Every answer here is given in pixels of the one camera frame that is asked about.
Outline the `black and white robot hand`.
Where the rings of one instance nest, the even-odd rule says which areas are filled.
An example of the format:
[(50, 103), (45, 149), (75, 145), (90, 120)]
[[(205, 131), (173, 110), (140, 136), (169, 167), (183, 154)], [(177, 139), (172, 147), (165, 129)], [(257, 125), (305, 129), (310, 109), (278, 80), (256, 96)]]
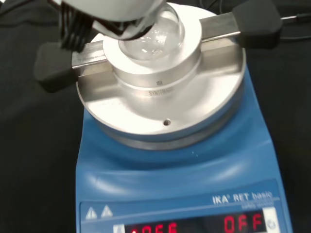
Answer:
[(60, 47), (81, 52), (93, 30), (119, 40), (138, 39), (153, 27), (164, 0), (50, 0), (58, 11)]

